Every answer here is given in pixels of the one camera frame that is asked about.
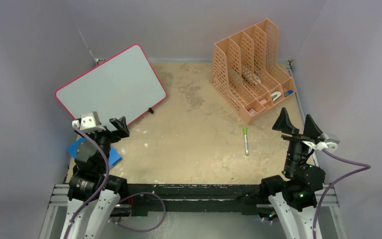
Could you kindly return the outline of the pink framed whiteboard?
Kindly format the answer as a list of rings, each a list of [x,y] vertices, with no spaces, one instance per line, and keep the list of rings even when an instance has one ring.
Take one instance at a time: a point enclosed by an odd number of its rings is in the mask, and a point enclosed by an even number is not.
[[[127,124],[161,103],[167,92],[143,48],[133,44],[55,91],[67,112],[78,119],[97,112],[110,130],[109,119],[125,117]]]

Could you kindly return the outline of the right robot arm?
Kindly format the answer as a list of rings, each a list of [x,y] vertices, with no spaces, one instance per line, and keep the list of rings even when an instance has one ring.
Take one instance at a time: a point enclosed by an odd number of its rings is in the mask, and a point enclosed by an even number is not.
[[[315,193],[323,189],[325,172],[307,161],[322,144],[323,132],[307,115],[304,131],[300,133],[291,123],[286,108],[281,109],[272,129],[282,132],[288,148],[282,176],[262,179],[260,198],[273,206],[286,238],[320,239],[322,233],[317,218],[320,205]]]

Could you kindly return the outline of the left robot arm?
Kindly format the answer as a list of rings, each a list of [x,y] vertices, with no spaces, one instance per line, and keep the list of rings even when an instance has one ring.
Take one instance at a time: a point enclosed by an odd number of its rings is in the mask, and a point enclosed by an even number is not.
[[[109,156],[112,143],[130,133],[125,117],[111,118],[109,122],[115,130],[102,125],[96,112],[72,122],[84,141],[76,148],[62,239],[99,238],[116,204],[128,199],[126,179],[109,173]]]

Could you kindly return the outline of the green capped white marker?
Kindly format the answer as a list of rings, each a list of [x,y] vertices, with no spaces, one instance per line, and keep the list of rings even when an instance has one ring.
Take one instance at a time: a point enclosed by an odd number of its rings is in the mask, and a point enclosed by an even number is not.
[[[249,155],[249,144],[248,144],[248,135],[247,135],[247,128],[243,128],[243,135],[244,135],[244,143],[245,143],[245,155]]]

